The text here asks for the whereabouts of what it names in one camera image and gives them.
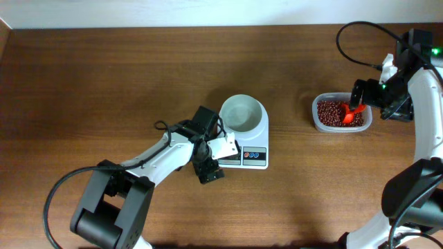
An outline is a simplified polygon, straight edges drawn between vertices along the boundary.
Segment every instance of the white plastic bowl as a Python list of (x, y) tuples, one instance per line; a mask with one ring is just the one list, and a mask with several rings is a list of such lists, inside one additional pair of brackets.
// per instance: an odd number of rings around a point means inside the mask
[(312, 115), (314, 117), (314, 123), (316, 128), (320, 132), (329, 133), (347, 133), (347, 132), (359, 132), (366, 130), (372, 123), (372, 110), (370, 106), (366, 106), (365, 111), (362, 113), (363, 125), (360, 127), (330, 127), (324, 125), (318, 119), (317, 103), (319, 101), (349, 101), (351, 99), (351, 93), (324, 93), (317, 96), (312, 102)]

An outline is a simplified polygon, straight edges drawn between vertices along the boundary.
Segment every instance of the red object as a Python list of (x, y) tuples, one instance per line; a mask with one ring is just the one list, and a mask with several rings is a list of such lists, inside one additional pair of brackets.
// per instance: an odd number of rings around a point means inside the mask
[(341, 107), (343, 107), (346, 110), (346, 115), (345, 118), (343, 119), (343, 124), (350, 124), (353, 120), (354, 120), (354, 114), (355, 113), (360, 113), (362, 111), (365, 111), (366, 109), (366, 105), (365, 104), (360, 104), (359, 107), (357, 107), (357, 109), (351, 111), (349, 109), (349, 105), (348, 104), (342, 104)]

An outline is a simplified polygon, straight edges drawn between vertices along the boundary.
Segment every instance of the white bowl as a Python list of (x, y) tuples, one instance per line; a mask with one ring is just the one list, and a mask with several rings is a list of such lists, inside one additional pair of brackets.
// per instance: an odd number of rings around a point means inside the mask
[(366, 106), (365, 111), (362, 112), (363, 125), (360, 127), (330, 127), (324, 125), (318, 119), (317, 103), (319, 101), (349, 101), (351, 99), (351, 93), (324, 93), (317, 96), (312, 102), (312, 115), (314, 117), (314, 123), (316, 128), (320, 132), (329, 133), (347, 133), (347, 132), (359, 132), (366, 130), (372, 123), (372, 110), (370, 106)]

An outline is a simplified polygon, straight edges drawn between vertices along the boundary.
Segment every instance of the red bean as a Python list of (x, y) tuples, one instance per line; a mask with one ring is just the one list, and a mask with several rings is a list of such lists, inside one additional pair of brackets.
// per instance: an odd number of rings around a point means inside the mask
[(354, 119), (350, 124), (343, 124), (346, 111), (341, 107), (344, 101), (319, 101), (317, 103), (318, 119), (326, 126), (330, 127), (360, 127), (363, 126), (363, 116), (361, 113), (354, 114)]

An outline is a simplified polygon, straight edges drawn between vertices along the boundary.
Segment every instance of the white base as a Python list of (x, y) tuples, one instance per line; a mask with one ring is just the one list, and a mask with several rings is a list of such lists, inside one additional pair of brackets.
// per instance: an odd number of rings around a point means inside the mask
[[(264, 128), (260, 134), (252, 139), (243, 139), (241, 136), (235, 133), (235, 139), (240, 147), (240, 159), (239, 160), (225, 160), (219, 159), (219, 166), (223, 168), (237, 168), (237, 169), (266, 169), (269, 165), (269, 118), (268, 113), (262, 108), (262, 119), (264, 121)], [(225, 127), (226, 132), (231, 131), (229, 128)], [(257, 158), (249, 159), (245, 157), (247, 152), (258, 153), (260, 157), (265, 154), (266, 160), (258, 160)]]

